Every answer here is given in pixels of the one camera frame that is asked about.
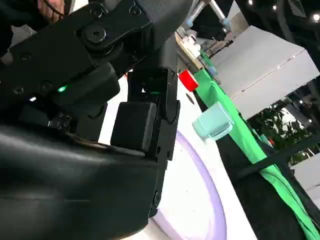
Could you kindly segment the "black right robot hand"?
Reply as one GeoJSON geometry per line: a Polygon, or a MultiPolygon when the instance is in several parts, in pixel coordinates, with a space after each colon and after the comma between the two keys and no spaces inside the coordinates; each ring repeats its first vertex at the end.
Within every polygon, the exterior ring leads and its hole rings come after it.
{"type": "Polygon", "coordinates": [[[192,4],[1,1],[1,239],[119,240],[157,214],[192,4]]]}

